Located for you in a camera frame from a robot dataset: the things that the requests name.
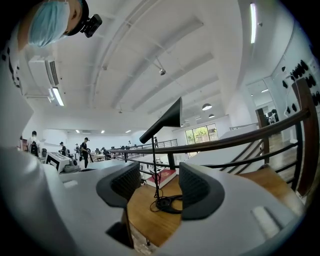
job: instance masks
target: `blue surgical mask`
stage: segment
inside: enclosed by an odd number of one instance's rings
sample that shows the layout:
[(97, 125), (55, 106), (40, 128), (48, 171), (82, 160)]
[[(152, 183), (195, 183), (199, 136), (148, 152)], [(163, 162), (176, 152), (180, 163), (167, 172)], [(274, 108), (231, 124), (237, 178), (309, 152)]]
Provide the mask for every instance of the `blue surgical mask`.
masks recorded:
[(30, 24), (28, 32), (29, 45), (45, 47), (64, 37), (70, 15), (68, 2), (44, 2)]

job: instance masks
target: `white ceiling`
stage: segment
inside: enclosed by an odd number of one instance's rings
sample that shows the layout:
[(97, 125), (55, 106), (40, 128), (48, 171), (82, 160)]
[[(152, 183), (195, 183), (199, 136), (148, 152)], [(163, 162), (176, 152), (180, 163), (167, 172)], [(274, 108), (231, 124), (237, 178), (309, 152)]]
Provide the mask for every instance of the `white ceiling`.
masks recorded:
[[(277, 23), (279, 12), (274, 12), (278, 7), (275, 1), (256, 2), (263, 27), (257, 34), (255, 54), (246, 64), (248, 70), (244, 69), (245, 81), (252, 81), (257, 74), (262, 78), (279, 62), (269, 58), (267, 68), (261, 65), (271, 51), (268, 49), (275, 47), (271, 41), (280, 22)], [(98, 13), (103, 20), (93, 37), (78, 33), (45, 49), (26, 50), (27, 60), (34, 54), (55, 56), (66, 109), (122, 110), (128, 115), (158, 118), (182, 96), (185, 120), (203, 115), (205, 122), (211, 113), (217, 117), (225, 115), (224, 99), (234, 91), (243, 64), (241, 58), (249, 59), (252, 54), (248, 51), (244, 55), (243, 49), (253, 46), (250, 39), (242, 37), (251, 31), (247, 25), (242, 27), (244, 20), (250, 19), (250, 1), (87, 3), (90, 15)], [(246, 11), (241, 17), (242, 9)], [(159, 74), (159, 67), (166, 70), (165, 75)], [(31, 81), (27, 74), (24, 77)], [(60, 108), (47, 99), (38, 101), (43, 108)], [(203, 112), (204, 103), (213, 108)]]

